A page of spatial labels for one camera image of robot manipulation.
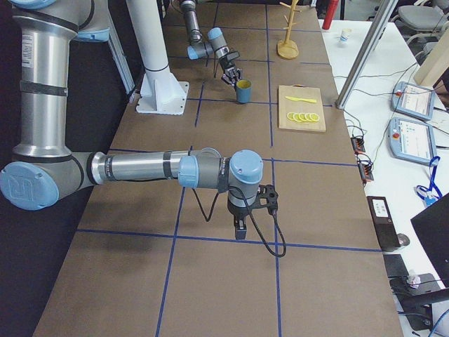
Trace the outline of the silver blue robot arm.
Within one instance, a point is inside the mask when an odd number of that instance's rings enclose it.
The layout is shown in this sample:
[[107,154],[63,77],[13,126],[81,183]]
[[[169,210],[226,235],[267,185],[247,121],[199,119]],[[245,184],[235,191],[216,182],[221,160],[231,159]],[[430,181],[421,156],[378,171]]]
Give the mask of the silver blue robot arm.
[[[109,40],[108,1],[10,1],[22,30],[21,141],[1,170],[1,192],[18,208],[37,211],[78,190],[109,181],[176,179],[183,187],[228,192],[236,239],[246,238],[246,217],[262,208],[263,163],[240,150],[230,158],[213,148],[113,154],[72,152],[65,145],[69,43]],[[168,64],[156,1],[126,1],[145,75],[139,113],[181,115],[188,82]]]
[[185,21],[189,45],[187,55],[190,60],[214,55],[222,68],[221,80],[236,88],[237,82],[242,80],[242,71],[235,64],[240,54],[228,46],[222,30],[214,27],[208,32],[208,40],[203,38],[196,16],[196,5],[199,1],[179,1],[181,13]]

